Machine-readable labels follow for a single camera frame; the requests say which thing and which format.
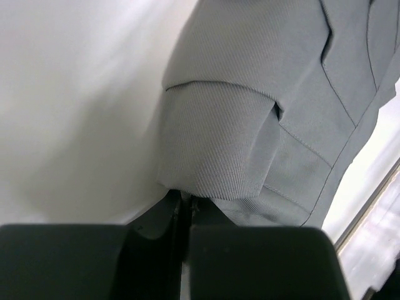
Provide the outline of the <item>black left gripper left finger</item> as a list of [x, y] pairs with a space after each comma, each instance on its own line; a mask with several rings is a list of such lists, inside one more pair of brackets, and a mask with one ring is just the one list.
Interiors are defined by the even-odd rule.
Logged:
[[1, 298], [178, 299], [182, 214], [169, 191], [126, 225], [3, 225]]

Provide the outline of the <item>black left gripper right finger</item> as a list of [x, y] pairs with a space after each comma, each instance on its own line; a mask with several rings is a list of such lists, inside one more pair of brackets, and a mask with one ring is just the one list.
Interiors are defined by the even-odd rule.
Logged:
[[313, 227], [241, 227], [192, 198], [191, 299], [349, 299], [335, 248]]

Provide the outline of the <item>grey skirt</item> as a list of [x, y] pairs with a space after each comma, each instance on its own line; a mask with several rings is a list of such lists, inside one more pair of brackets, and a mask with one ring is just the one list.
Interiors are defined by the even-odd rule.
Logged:
[[198, 1], [163, 79], [158, 181], [319, 228], [399, 79], [398, 1]]

